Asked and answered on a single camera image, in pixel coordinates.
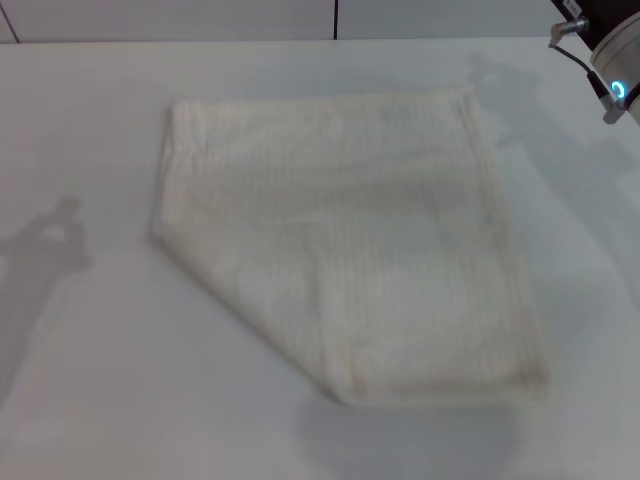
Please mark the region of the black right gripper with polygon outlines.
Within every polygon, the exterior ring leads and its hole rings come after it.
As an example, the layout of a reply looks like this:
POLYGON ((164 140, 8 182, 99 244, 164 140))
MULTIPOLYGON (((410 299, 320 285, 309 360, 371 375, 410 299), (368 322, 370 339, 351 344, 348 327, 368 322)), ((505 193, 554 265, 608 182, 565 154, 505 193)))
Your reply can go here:
POLYGON ((567 21, 588 20, 589 28, 578 36, 590 50, 640 9, 640 0, 552 0, 552 4, 567 21))

